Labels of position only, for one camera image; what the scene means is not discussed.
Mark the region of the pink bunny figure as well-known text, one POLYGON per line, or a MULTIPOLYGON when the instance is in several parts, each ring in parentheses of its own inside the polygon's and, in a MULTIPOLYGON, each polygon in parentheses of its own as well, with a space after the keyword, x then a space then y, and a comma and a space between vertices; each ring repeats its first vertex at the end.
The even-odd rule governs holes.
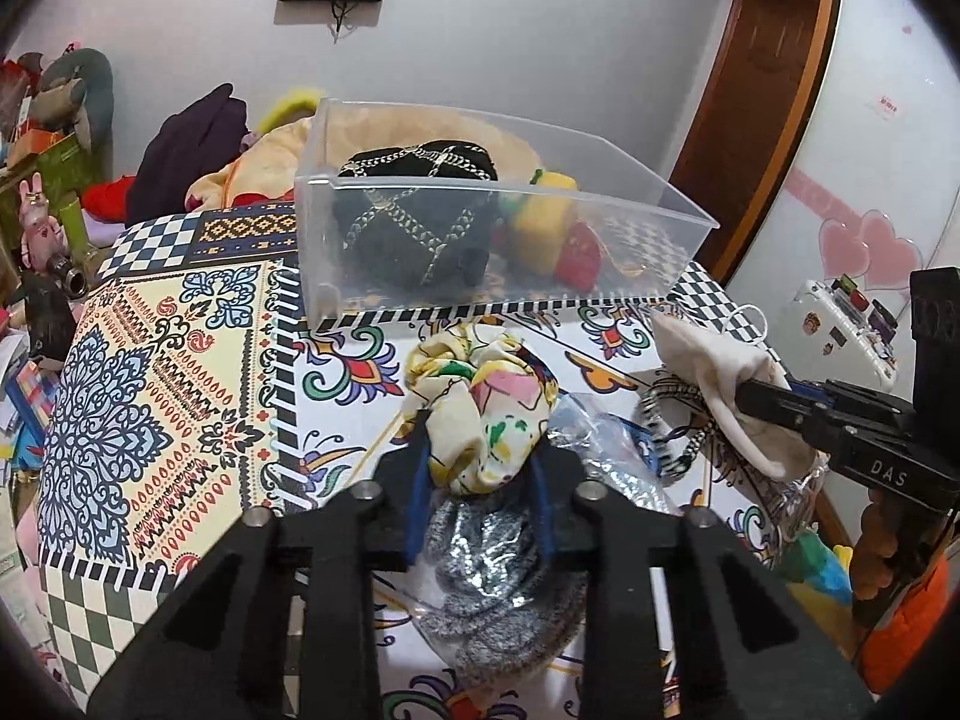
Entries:
POLYGON ((46 273, 53 257, 68 255, 68 242, 59 220, 50 213, 43 176, 36 171, 20 182, 21 259, 31 271, 46 273))

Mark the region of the white sticker covered device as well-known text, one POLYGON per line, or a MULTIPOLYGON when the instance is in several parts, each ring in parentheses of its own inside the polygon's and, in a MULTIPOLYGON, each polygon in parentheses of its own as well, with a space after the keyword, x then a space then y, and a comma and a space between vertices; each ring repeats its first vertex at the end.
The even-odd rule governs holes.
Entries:
POLYGON ((807 280, 771 325, 770 343, 797 380, 839 380, 891 392, 896 360, 885 317, 859 289, 807 280))

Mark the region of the grey plush toy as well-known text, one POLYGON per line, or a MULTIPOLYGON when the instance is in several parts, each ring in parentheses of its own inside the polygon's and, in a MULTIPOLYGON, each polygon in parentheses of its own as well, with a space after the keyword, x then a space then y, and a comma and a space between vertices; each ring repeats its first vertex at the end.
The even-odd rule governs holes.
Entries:
POLYGON ((99 50, 82 47, 62 55, 41 75, 29 118, 49 132, 68 128, 86 153, 106 143, 112 127, 112 67, 99 50))

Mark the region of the grey knit item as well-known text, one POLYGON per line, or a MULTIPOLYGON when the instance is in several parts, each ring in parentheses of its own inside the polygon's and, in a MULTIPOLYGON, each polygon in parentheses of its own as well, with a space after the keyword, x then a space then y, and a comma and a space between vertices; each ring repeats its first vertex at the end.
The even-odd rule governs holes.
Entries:
POLYGON ((438 497, 407 589, 416 630, 475 694, 546 667, 586 611, 586 578, 547 564, 529 506, 508 489, 438 497))

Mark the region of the floral yellow scrunchie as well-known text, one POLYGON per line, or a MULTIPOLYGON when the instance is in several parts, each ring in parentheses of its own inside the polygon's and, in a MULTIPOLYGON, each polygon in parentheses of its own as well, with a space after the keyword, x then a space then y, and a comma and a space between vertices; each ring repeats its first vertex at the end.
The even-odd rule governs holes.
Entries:
POLYGON ((425 418, 434 486, 460 497, 517 478, 560 398, 555 374, 523 340, 483 322, 421 340, 405 361, 404 387, 404 418, 425 418))

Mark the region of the white drawstring pouch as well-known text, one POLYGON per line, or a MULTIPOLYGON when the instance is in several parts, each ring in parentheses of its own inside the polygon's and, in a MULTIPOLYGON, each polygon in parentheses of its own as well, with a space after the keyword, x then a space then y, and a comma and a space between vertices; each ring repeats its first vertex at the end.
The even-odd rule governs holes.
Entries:
POLYGON ((737 387, 749 380, 788 390, 786 372, 768 353, 669 314, 652 314, 652 333, 665 369, 700 390, 727 442, 748 465, 789 483, 807 475, 817 450, 786 427, 750 418, 736 405, 737 387))

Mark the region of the patterned colourful tablecloth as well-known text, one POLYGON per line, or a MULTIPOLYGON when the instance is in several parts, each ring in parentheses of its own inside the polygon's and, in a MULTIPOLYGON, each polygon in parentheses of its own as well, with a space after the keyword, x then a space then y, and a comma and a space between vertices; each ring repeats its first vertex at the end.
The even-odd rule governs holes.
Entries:
POLYGON ((299 514, 402 439, 405 358, 459 320, 512 333, 631 424, 661 387, 649 305, 371 312, 311 333, 279 206, 131 227, 78 320, 44 440, 41 585, 75 702, 239 514, 299 514))

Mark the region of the brown wooden door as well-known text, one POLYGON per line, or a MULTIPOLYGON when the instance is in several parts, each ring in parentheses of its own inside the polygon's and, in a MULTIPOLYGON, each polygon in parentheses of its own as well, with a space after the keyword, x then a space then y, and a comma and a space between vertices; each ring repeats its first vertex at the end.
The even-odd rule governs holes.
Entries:
POLYGON ((724 283, 765 220, 822 80, 838 0, 732 0, 670 180, 719 223, 697 261, 724 283))

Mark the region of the green cardboard box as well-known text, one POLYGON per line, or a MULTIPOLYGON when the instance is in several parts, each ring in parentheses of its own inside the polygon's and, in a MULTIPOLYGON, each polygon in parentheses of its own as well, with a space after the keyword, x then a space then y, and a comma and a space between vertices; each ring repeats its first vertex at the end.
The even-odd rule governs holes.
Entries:
POLYGON ((69 193, 82 195, 88 187, 103 182, 98 154, 83 149, 75 133, 44 149, 37 156, 36 171, 43 177, 44 193, 53 205, 69 193))

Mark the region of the dark purple garment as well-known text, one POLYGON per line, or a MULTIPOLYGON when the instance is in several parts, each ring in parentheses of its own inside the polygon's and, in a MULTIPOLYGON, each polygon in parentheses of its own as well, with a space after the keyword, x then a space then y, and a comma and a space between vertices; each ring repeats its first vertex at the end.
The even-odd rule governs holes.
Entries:
POLYGON ((181 213, 195 181, 239 156, 247 106, 233 91, 223 83, 163 122, 125 194, 127 226, 181 213))

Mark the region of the yellow furry hoop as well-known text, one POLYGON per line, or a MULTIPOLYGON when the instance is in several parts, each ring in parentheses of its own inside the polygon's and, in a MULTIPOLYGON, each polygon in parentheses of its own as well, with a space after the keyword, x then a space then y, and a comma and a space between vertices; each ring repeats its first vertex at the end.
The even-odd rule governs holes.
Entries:
POLYGON ((267 135, 274 132, 275 128, 292 124, 299 119, 311 119, 322 99, 324 93, 317 88, 290 89, 263 114, 256 126, 256 132, 267 135))

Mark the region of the black knit hat gold pattern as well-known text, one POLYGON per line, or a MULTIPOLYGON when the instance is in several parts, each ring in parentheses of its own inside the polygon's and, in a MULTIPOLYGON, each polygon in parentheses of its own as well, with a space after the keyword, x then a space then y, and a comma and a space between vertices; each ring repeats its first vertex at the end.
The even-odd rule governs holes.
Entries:
POLYGON ((397 177, 395 187, 368 184, 335 194, 343 258, 377 284, 438 294, 482 281, 500 210, 493 193, 423 179, 494 182, 488 151, 462 140, 436 140, 355 154, 347 179, 397 177))

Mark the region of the pink heart wall decal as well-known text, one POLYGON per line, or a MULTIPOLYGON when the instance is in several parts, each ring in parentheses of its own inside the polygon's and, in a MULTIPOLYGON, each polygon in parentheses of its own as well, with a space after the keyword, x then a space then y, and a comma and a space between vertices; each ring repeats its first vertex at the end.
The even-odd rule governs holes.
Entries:
POLYGON ((905 291, 911 273, 923 268, 921 250, 898 236, 889 216, 877 210, 853 221, 825 220, 818 249, 825 277, 846 275, 877 291, 905 291))

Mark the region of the red soft pouch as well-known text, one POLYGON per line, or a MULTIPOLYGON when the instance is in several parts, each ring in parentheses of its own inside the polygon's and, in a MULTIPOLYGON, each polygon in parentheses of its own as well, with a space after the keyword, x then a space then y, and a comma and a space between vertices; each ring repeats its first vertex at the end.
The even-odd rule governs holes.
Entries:
POLYGON ((565 242, 553 268, 553 278, 576 293, 590 293, 596 288, 603 258, 596 232, 584 221, 576 221, 566 231, 565 242))

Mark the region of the black white braided headband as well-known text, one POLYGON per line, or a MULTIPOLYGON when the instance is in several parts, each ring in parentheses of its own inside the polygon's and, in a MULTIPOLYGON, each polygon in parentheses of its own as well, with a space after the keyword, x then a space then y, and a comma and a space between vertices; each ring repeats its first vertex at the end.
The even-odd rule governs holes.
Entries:
POLYGON ((680 481, 719 437, 700 389, 675 376, 659 377, 644 390, 636 416, 651 437, 656 475, 665 484, 680 481))

